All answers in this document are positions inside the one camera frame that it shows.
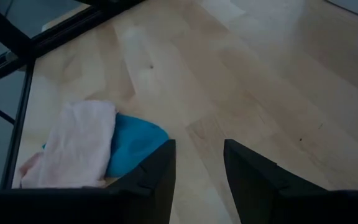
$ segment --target light wood flooring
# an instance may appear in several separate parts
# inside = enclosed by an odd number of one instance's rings
[[[177,140],[171,223],[239,223],[226,138],[358,189],[358,16],[325,1],[146,0],[112,18],[38,59],[17,165],[89,99]]]

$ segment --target folded cloth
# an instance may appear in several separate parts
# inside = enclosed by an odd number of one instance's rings
[[[21,187],[103,186],[115,119],[116,108],[107,101],[65,105],[45,150],[19,169]]]
[[[124,176],[168,139],[157,125],[118,113],[106,177]]]

